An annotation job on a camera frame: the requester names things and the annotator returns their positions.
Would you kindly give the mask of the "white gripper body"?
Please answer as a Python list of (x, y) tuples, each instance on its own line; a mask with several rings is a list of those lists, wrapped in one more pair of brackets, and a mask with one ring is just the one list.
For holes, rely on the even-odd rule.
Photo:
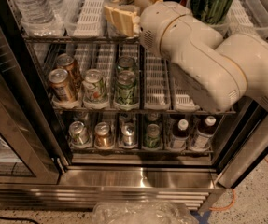
[(188, 60), (191, 28), (190, 11), (176, 2), (147, 7), (140, 19), (140, 44), (155, 56), (167, 60)]

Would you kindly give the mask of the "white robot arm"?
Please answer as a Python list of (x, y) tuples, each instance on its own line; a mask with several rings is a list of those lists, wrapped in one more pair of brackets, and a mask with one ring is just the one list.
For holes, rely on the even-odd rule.
[(210, 113), (229, 110), (248, 96), (268, 111), (268, 43), (257, 35), (221, 33), (177, 2), (105, 3), (106, 20), (170, 62), (192, 100)]

